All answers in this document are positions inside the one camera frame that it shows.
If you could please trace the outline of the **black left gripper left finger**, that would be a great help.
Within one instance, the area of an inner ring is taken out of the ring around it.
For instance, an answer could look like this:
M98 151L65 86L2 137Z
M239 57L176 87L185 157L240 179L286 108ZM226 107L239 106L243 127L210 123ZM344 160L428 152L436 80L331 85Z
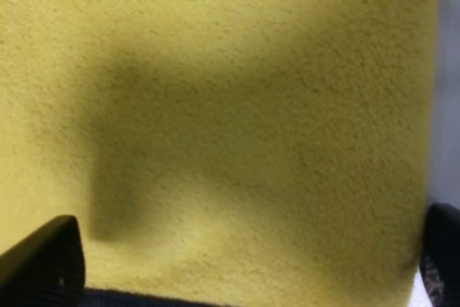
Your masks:
M1 255L2 306L77 306L85 280L74 216L56 216Z

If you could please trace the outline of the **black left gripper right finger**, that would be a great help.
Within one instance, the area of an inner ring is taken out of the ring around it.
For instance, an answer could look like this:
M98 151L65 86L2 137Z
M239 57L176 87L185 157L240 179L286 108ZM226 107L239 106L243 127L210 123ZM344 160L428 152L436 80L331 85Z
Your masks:
M459 210L452 205L429 208L419 268L433 306L459 307Z

